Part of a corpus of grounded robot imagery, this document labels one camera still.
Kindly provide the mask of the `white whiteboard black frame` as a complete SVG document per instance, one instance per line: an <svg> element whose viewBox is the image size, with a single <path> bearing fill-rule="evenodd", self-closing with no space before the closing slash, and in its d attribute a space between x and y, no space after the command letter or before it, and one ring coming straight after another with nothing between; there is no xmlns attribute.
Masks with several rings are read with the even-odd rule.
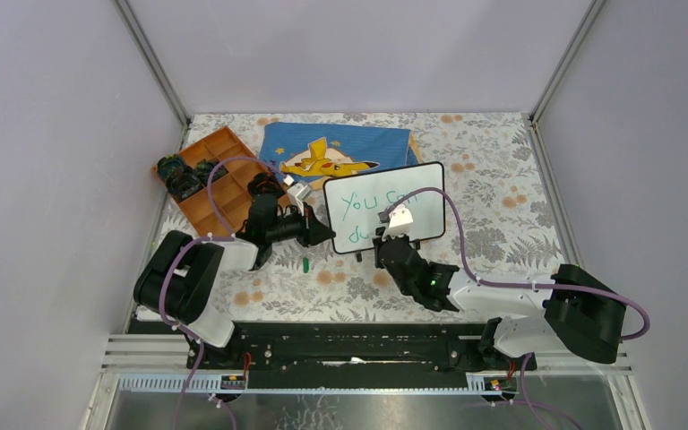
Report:
<svg viewBox="0 0 688 430"><path fill-rule="evenodd" d="M446 230L443 197L434 191L409 196L410 192L426 187L444 189L441 162L327 181L323 196L329 226L335 232L333 251L352 254L371 249L375 231L383 225L379 214L401 198L406 199L402 204L410 210L414 220L408 231L411 239L423 241L441 237Z"/></svg>

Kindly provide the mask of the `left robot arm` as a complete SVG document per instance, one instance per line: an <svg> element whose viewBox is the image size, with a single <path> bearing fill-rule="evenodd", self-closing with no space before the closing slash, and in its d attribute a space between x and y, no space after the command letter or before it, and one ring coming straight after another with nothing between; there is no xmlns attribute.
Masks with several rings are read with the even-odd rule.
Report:
<svg viewBox="0 0 688 430"><path fill-rule="evenodd" d="M164 323L209 345L208 357L217 366L230 368L241 359L242 345L232 338L231 318L210 304L218 276L260 269L278 242L294 239L310 247L335 236L306 202L282 210L276 195L258 194L245 224L230 238L168 232L136 281L133 300Z"/></svg>

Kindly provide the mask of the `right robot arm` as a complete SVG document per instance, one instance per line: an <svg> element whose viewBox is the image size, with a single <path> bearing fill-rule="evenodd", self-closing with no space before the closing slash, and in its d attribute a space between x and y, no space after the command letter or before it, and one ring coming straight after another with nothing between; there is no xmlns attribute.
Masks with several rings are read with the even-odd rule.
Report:
<svg viewBox="0 0 688 430"><path fill-rule="evenodd" d="M402 295L434 312L491 312L477 346L486 367L499 369L512 358L559 349L599 364L616 361L627 305L580 267L562 264L550 278L514 288L430 262L407 236L388 236L384 228L375 233L375 265L389 273Z"/></svg>

